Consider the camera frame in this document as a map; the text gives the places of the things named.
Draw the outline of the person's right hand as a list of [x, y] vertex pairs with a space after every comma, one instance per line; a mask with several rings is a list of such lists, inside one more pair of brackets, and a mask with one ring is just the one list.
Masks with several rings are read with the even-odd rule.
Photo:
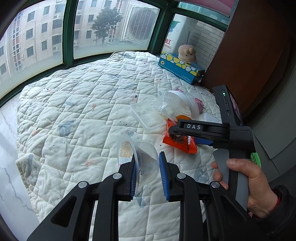
[[248, 177], [247, 209], [258, 218], [265, 218], [274, 211], [278, 203], [278, 196], [271, 190], [260, 166], [247, 159], [228, 159], [226, 165], [230, 170], [240, 172]]

